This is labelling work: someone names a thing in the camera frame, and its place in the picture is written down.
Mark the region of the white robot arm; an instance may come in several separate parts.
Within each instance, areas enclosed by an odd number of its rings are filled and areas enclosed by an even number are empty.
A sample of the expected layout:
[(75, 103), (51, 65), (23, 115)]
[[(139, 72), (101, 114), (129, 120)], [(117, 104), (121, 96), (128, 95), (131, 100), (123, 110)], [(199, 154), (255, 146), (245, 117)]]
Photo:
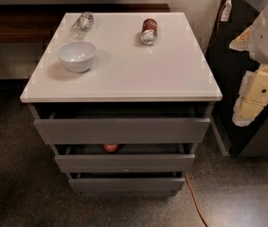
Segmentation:
[(249, 57), (259, 63), (255, 72), (246, 71), (241, 80), (239, 97), (233, 108), (232, 121), (236, 126), (246, 127), (268, 105), (268, 4), (229, 47), (247, 51)]

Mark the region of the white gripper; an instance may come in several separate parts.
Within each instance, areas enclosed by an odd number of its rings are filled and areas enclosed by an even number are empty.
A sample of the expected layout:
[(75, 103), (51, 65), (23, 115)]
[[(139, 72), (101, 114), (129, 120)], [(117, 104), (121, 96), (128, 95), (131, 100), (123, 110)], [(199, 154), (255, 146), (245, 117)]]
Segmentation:
[(253, 25), (234, 39), (229, 48), (249, 51), (251, 59), (262, 63), (257, 71), (247, 71), (243, 76), (233, 108), (233, 123), (246, 127), (268, 105), (268, 4)]

